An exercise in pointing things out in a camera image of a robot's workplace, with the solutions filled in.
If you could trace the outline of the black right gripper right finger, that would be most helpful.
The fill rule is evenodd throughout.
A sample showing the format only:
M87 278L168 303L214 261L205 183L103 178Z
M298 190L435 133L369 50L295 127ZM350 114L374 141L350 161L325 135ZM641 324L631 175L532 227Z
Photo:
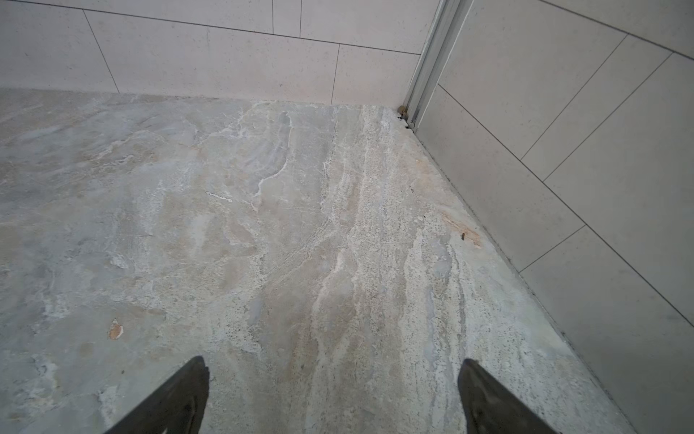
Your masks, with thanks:
M473 359L464 359L457 387L466 416L467 433L556 433Z

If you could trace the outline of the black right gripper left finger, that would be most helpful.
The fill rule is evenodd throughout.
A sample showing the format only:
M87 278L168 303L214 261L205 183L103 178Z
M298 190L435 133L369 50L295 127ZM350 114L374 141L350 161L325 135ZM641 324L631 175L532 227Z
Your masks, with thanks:
M209 392L209 368L195 356L107 433L198 433Z

